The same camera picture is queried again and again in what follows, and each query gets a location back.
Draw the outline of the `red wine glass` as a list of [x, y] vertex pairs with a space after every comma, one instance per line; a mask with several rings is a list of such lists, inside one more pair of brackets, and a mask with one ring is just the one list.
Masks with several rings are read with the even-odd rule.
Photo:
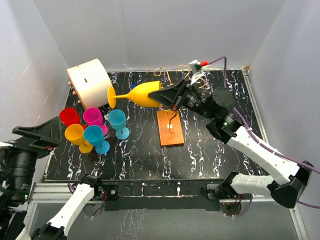
[[78, 112], [72, 107], [67, 107], [63, 109], [59, 113], [59, 117], [61, 122], [67, 127], [73, 124], [79, 124], [82, 126], [84, 130], [87, 128], [84, 124], [81, 123], [81, 118]]

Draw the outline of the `yellow wine glass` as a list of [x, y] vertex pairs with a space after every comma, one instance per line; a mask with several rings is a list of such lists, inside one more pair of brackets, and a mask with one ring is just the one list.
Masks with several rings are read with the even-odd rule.
[[161, 103], [153, 100], [148, 95], [149, 93], [158, 91], [162, 89], [161, 82], [158, 81], [150, 81], [137, 85], [127, 94], [116, 95], [115, 89], [113, 86], [110, 86], [107, 90], [107, 100], [109, 106], [114, 109], [116, 107], [117, 99], [128, 99], [133, 103], [142, 106], [142, 107], [151, 107], [151, 108], [159, 108], [162, 106]]
[[93, 146], [85, 140], [84, 129], [80, 124], [69, 125], [64, 132], [64, 136], [72, 144], [78, 146], [82, 154], [87, 154], [93, 149]]

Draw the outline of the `teal wine glass back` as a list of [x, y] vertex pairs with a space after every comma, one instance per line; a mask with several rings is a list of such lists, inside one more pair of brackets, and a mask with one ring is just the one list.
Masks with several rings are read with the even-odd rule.
[[84, 130], [84, 139], [94, 146], [99, 155], [104, 155], [110, 150], [110, 144], [105, 140], [103, 130], [98, 125], [90, 125]]

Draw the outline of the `pink wine glass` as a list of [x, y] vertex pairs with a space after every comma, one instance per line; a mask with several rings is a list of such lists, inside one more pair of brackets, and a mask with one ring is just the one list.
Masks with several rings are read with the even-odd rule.
[[107, 135], [108, 127], [103, 123], [103, 116], [99, 108], [91, 107], [86, 109], [83, 113], [83, 119], [88, 126], [99, 126], [103, 134]]

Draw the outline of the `light blue wine glass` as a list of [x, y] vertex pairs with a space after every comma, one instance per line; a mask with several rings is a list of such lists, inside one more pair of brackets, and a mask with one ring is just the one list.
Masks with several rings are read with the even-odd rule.
[[120, 109], [114, 109], [108, 114], [110, 126], [115, 130], [115, 136], [119, 140], [125, 140], [130, 135], [130, 130], [127, 128], [127, 118], [125, 113]]

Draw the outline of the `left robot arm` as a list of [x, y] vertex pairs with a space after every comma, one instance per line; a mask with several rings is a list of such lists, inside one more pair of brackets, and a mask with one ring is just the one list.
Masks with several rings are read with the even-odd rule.
[[[61, 144], [58, 116], [33, 127], [17, 126], [16, 140], [0, 144], [0, 238], [2, 240], [65, 240], [90, 202], [103, 197], [102, 180], [86, 174], [75, 186], [35, 183], [36, 162]], [[35, 216], [40, 203], [62, 203], [50, 220], [30, 231], [27, 220]]]

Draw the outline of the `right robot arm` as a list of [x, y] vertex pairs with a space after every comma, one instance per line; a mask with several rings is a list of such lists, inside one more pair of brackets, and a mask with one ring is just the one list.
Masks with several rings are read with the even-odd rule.
[[252, 133], [245, 120], [234, 113], [237, 102], [227, 88], [217, 87], [206, 96], [181, 79], [172, 86], [150, 92], [148, 97], [172, 110], [185, 107], [209, 119], [206, 128], [215, 139], [242, 152], [268, 173], [231, 172], [210, 194], [230, 199], [241, 194], [262, 195], [288, 209], [296, 206], [309, 183], [313, 165], [286, 159]]

